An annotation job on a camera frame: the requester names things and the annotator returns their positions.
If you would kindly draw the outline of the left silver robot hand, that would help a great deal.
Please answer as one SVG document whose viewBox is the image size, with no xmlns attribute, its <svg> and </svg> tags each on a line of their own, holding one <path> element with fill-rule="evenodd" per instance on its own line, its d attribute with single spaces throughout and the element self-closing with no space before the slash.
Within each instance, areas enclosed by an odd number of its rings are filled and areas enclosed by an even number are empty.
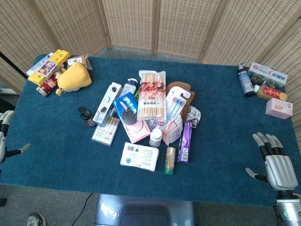
<svg viewBox="0 0 301 226">
<path fill-rule="evenodd" d="M 7 110 L 4 113 L 0 114 L 0 163 L 2 164 L 6 158 L 19 155 L 27 151 L 31 144 L 28 143 L 22 148 L 15 149 L 12 151 L 8 151 L 6 147 L 6 138 L 8 134 L 8 129 L 10 125 L 10 121 L 14 116 L 15 111 Z"/>
</svg>

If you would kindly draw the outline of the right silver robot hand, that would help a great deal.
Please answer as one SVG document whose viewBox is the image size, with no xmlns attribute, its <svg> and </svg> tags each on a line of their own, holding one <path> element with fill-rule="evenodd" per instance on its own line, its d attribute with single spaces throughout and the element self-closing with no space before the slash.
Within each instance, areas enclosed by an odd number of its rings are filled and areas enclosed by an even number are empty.
<svg viewBox="0 0 301 226">
<path fill-rule="evenodd" d="M 282 143 L 274 135 L 252 134 L 261 152 L 267 175 L 255 173 L 245 168 L 249 176 L 269 183 L 276 191 L 294 190 L 298 186 L 297 177 L 290 157 L 285 153 Z"/>
</svg>

